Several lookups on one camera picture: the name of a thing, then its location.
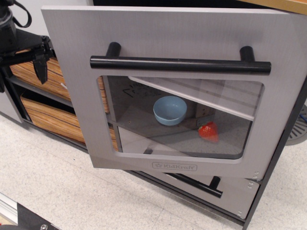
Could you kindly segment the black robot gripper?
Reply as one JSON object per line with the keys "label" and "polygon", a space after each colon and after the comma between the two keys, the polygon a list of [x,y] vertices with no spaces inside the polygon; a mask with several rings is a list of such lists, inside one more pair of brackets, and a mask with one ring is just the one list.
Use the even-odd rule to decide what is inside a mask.
{"label": "black robot gripper", "polygon": [[[10,6],[17,5],[27,13],[27,23],[21,25],[13,16]],[[47,82],[47,62],[53,57],[50,38],[17,29],[27,28],[32,23],[30,12],[16,0],[0,2],[0,67],[9,67],[33,62],[36,76],[41,84]]]}

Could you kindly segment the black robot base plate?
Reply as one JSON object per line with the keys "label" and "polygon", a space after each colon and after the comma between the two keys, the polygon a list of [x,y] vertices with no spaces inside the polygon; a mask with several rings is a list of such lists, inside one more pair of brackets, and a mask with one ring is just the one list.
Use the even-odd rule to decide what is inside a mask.
{"label": "black robot base plate", "polygon": [[16,208],[0,206],[0,216],[13,224],[1,224],[1,230],[59,230],[57,226],[17,203]]}

